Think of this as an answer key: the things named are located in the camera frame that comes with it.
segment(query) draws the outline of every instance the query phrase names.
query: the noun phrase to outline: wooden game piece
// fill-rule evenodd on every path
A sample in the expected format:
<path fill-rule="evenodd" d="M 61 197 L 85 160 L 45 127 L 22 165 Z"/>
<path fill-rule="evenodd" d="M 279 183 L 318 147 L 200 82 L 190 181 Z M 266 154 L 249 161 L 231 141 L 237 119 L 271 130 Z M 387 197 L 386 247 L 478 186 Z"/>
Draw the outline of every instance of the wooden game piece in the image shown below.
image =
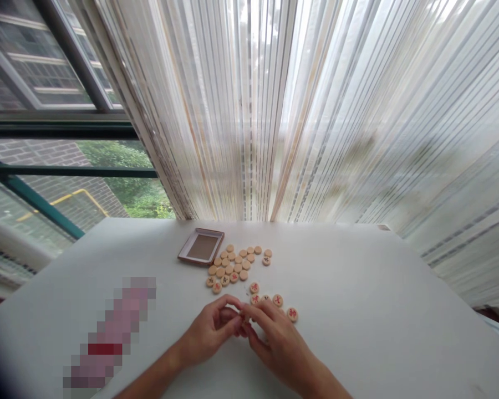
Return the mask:
<path fill-rule="evenodd" d="M 227 285 L 229 285 L 229 276 L 228 275 L 225 275 L 223 276 L 221 279 L 220 279 L 220 282 L 222 283 L 222 286 L 225 287 Z"/>
<path fill-rule="evenodd" d="M 298 321 L 298 311 L 294 308 L 288 308 L 287 310 L 287 316 L 290 319 L 291 322 L 295 323 Z"/>
<path fill-rule="evenodd" d="M 212 291 L 215 294 L 219 294 L 221 290 L 222 290 L 222 284 L 220 284 L 219 282 L 215 282 L 215 284 L 212 286 Z"/>
<path fill-rule="evenodd" d="M 249 290 L 251 291 L 252 294 L 257 294 L 259 292 L 259 284 L 251 283 L 251 285 L 249 286 Z"/>
<path fill-rule="evenodd" d="M 279 294 L 276 294 L 273 296 L 273 300 L 272 300 L 273 304 L 275 306 L 277 306 L 278 308 L 280 308 L 281 306 L 283 306 L 283 297 L 280 296 Z"/>

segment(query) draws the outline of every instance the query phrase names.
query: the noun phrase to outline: green foliage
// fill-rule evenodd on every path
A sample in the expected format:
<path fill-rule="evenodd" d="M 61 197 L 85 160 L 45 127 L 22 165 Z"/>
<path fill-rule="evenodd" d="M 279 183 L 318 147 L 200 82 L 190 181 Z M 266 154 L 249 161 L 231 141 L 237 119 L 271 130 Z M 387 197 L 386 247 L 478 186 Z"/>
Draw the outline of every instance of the green foliage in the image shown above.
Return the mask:
<path fill-rule="evenodd" d="M 93 166 L 151 167 L 145 152 L 115 141 L 78 141 L 77 144 Z M 145 178 L 106 177 L 104 180 L 124 205 L 132 204 L 151 187 L 150 180 Z"/>
<path fill-rule="evenodd" d="M 144 151 L 144 146 L 139 140 L 120 140 L 118 143 L 146 154 L 146 151 Z"/>
<path fill-rule="evenodd" d="M 168 200 L 161 201 L 159 193 L 150 192 L 126 206 L 129 216 L 135 218 L 175 219 L 174 210 Z"/>
<path fill-rule="evenodd" d="M 78 141 L 77 145 L 93 166 L 151 167 L 140 141 Z M 175 218 L 159 181 L 129 177 L 106 177 L 104 180 L 130 217 Z"/>

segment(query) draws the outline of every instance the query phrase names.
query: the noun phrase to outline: yellow pipe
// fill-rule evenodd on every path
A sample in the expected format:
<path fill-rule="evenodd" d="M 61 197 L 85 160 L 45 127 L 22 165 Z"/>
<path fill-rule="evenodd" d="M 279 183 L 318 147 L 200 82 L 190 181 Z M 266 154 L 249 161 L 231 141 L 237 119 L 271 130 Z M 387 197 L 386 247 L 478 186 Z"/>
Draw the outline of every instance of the yellow pipe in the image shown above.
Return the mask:
<path fill-rule="evenodd" d="M 101 205 L 94 199 L 94 197 L 84 188 L 80 188 L 79 190 L 76 190 L 72 193 L 72 195 L 79 194 L 81 192 L 84 192 L 87 197 L 95 204 L 99 210 L 105 215 L 105 217 L 109 217 L 109 214 L 105 211 L 104 208 L 101 207 Z"/>
<path fill-rule="evenodd" d="M 93 204 L 96 205 L 96 207 L 99 210 L 101 210 L 101 212 L 104 214 L 105 217 L 109 217 L 109 214 L 105 211 L 105 209 L 102 208 L 101 205 L 94 199 L 94 197 L 86 189 L 84 189 L 84 188 L 80 188 L 79 190 L 74 191 L 72 194 L 67 194 L 67 195 L 65 195 L 65 196 L 63 196 L 61 198 L 58 198 L 55 201 L 52 201 L 50 203 L 50 205 L 52 205 L 52 206 L 56 205 L 56 204 L 58 204 L 60 202 L 68 200 L 69 198 L 72 198 L 72 196 L 77 195 L 77 194 L 82 193 L 82 192 L 85 193 L 85 195 L 92 201 Z M 31 218 L 31 216 L 33 216 L 34 213 L 39 213 L 39 211 L 37 211 L 36 209 L 34 209 L 33 212 L 28 212 L 24 216 L 19 217 L 17 219 L 17 222 L 23 222 L 26 219 Z"/>

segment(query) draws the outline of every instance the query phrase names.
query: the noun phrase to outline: brick wall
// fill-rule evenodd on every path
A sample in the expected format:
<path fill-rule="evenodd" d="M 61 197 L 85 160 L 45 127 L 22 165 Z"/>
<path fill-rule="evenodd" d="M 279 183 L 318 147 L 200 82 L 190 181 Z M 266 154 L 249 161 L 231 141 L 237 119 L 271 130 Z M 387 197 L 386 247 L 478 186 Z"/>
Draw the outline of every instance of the brick wall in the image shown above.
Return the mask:
<path fill-rule="evenodd" d="M 11 165 L 91 166 L 69 140 L 0 140 L 0 161 Z M 110 217 L 129 217 L 101 177 L 20 176 L 74 224 L 87 231 L 105 218 L 90 194 Z M 75 193 L 77 190 L 88 192 Z"/>

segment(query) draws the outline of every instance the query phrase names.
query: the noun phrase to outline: sheer curtain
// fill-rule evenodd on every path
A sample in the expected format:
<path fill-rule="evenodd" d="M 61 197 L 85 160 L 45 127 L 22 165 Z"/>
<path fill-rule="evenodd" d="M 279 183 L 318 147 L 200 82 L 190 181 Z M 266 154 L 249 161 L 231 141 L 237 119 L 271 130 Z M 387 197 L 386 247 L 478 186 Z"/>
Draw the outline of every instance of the sheer curtain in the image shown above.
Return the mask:
<path fill-rule="evenodd" d="M 499 0 L 75 0 L 180 218 L 384 223 L 499 305 Z"/>

